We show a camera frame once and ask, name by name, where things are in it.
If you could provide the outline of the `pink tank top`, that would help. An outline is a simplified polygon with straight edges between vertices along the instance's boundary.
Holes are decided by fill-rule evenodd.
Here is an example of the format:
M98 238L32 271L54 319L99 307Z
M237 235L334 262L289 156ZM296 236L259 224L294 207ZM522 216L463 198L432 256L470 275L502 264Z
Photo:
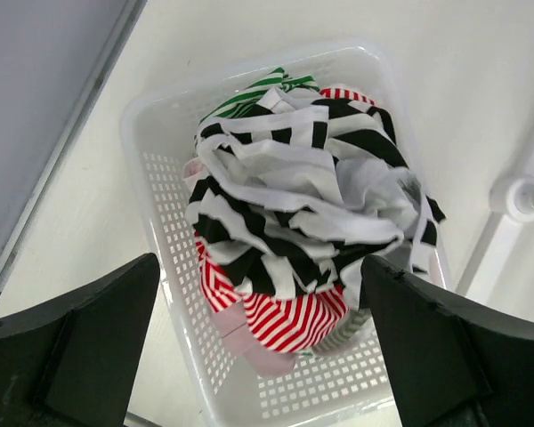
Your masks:
M228 287L227 278L209 256L199 236L195 237L200 271L200 289L210 310L210 318L223 345L232 355L244 358L262 377L285 375L295 367L296 355L265 348L252 335L241 298Z

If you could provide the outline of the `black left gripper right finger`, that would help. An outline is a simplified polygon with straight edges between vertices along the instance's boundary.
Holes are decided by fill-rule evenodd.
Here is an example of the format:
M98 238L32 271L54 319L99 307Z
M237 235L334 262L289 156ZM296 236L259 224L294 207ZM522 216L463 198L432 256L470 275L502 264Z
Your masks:
M534 426L534 323L368 256L360 268L404 426Z

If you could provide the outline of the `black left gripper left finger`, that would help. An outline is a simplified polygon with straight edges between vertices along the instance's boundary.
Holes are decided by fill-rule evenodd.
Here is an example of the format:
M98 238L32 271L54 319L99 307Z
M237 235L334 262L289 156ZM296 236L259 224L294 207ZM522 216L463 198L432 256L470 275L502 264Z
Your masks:
M0 318L0 426L122 426L160 278L143 254Z

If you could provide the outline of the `black white striped tank top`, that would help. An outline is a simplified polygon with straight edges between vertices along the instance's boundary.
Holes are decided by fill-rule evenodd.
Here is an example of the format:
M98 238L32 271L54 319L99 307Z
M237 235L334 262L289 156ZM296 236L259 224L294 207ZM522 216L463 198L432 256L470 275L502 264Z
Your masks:
M238 293L290 300L340 284L359 308L371 254L431 276L444 216L387 110L272 88L248 117L203 121L195 140L204 172L187 217Z

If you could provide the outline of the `green striped tank top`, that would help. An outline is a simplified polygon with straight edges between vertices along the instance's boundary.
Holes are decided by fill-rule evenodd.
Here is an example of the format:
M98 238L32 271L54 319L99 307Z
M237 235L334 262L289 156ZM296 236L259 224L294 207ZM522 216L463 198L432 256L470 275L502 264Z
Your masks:
M204 122L211 117L242 118L251 117L253 107L272 88L281 93L290 93L294 99L318 99L324 97L321 89L312 76L293 77L283 68L276 68L268 75L253 82L245 89L224 101L208 114L200 118ZM328 330L320 342L308 345L298 353L304 356L328 358L355 347L359 340L364 340L371 325L369 310L356 311L349 309Z

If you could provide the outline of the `red striped tank top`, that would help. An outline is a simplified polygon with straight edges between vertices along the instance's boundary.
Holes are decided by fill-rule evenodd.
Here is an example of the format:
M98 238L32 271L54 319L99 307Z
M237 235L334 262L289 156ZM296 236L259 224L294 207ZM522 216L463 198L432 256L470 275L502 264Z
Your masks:
M198 129L187 215L271 351L320 342L352 309L344 292L359 284L347 269L397 235L329 135L344 107L272 88L251 117L211 117Z

